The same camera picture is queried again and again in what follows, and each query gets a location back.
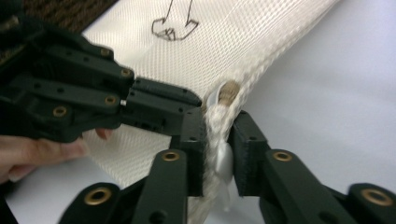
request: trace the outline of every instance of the human hand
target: human hand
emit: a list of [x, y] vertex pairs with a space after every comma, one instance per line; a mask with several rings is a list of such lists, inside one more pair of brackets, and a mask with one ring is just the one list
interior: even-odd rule
[[[96, 129], [107, 140], [111, 131]], [[73, 143], [57, 143], [47, 139], [0, 135], [0, 184], [16, 182], [30, 174], [36, 167], [60, 163], [86, 156], [89, 149], [79, 138]]]

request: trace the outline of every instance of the black line drawing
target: black line drawing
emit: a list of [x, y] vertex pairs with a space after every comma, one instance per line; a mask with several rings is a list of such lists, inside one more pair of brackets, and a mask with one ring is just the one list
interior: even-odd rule
[[199, 24], [198, 21], [190, 19], [192, 1], [172, 0], [166, 17], [152, 22], [151, 32], [168, 41], [184, 40]]

